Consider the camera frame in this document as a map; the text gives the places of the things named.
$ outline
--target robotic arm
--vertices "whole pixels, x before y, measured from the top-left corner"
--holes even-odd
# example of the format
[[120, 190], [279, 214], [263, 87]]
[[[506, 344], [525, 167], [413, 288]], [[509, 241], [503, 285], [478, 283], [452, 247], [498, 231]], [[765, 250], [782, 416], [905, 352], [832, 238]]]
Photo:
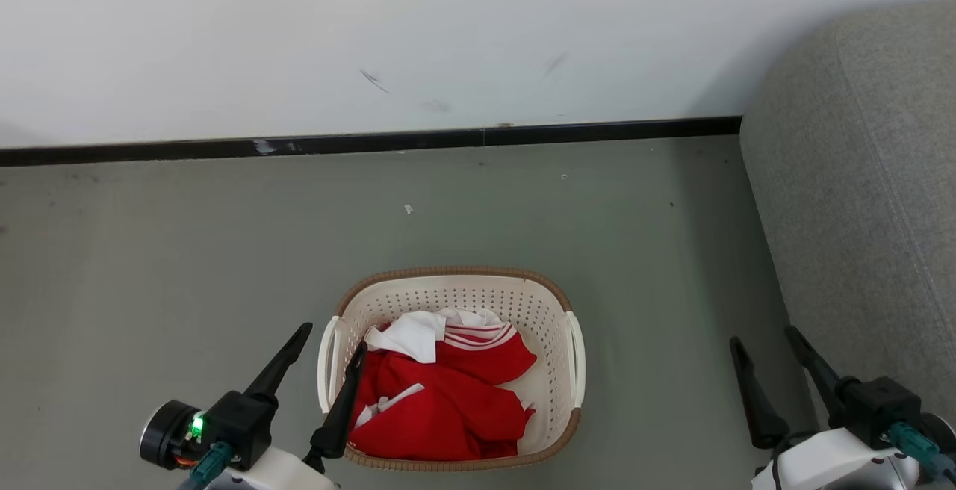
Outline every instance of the robotic arm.
[[304, 459], [272, 446], [276, 391], [296, 363], [311, 333], [304, 323], [245, 391], [230, 391], [208, 411], [177, 400], [165, 403], [146, 423], [140, 457], [168, 470], [189, 470], [181, 490], [332, 490], [322, 459], [345, 452], [348, 425], [367, 347], [359, 344], [329, 414], [311, 436]]
[[[789, 431], [754, 375], [740, 339], [730, 340], [751, 444], [772, 450], [754, 490], [911, 490], [949, 479], [956, 484], [956, 433], [936, 415], [919, 411], [921, 399], [889, 377], [861, 382], [837, 372], [795, 327], [786, 339], [822, 396], [829, 431]], [[792, 445], [796, 439], [806, 440]]]

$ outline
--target laundry basket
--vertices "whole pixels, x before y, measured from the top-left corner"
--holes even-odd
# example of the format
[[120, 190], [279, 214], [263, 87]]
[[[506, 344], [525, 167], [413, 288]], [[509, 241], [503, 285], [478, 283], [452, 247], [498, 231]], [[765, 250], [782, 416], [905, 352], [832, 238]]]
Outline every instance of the laundry basket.
[[468, 462], [380, 459], [350, 444], [346, 459], [406, 471], [475, 471], [522, 466], [556, 455], [574, 435], [584, 401], [584, 339], [567, 297], [545, 276], [491, 267], [416, 268], [380, 273], [352, 288], [332, 317], [318, 353], [318, 402], [328, 414], [356, 346], [372, 326], [402, 313], [486, 308], [515, 325], [537, 361], [501, 385], [533, 402], [536, 413], [518, 442], [518, 456]]

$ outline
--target basket rim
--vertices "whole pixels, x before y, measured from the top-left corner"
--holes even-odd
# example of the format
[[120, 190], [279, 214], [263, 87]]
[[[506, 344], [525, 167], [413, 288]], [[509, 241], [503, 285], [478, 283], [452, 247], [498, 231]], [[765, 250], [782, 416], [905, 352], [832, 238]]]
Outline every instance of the basket rim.
[[[555, 285], [552, 280], [537, 272], [496, 266], [431, 266], [376, 273], [376, 275], [362, 279], [342, 297], [341, 302], [335, 309], [335, 316], [341, 317], [344, 315], [345, 309], [355, 299], [355, 296], [376, 283], [396, 279], [430, 278], [430, 276], [508, 276], [508, 278], [532, 280], [551, 292], [557, 298], [557, 302], [561, 304], [561, 309], [565, 313], [571, 312], [571, 302], [565, 296], [564, 291]], [[345, 446], [344, 456], [350, 462], [361, 466], [397, 471], [465, 472], [515, 468], [545, 462], [545, 460], [556, 455], [559, 450], [564, 449], [564, 446], [571, 441], [574, 431], [577, 431], [577, 423], [580, 418], [581, 408], [572, 409], [571, 417], [568, 419], [568, 425], [564, 428], [564, 432], [561, 432], [561, 435], [549, 447], [539, 450], [537, 453], [532, 453], [532, 455], [507, 456], [504, 459], [465, 460], [464, 462], [380, 459], [378, 456], [365, 455], [361, 450], [355, 449], [350, 442]]]

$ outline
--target folded clothes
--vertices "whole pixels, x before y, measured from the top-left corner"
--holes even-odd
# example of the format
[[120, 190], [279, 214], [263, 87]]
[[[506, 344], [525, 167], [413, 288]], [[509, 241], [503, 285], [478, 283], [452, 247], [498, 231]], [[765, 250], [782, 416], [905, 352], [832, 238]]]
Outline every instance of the folded clothes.
[[495, 386], [519, 378], [536, 355], [512, 324], [491, 311], [419, 313], [366, 335], [370, 348], [376, 347], [359, 382], [353, 445], [386, 459], [517, 455], [517, 441], [535, 411], [525, 409], [515, 392]]

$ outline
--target gray sofa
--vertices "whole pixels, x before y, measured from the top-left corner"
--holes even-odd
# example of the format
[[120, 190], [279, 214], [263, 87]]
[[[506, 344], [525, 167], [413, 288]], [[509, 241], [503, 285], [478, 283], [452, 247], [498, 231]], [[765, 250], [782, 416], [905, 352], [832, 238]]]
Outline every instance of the gray sofa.
[[837, 372], [956, 422], [956, 3], [823, 27], [740, 140], [793, 324]]

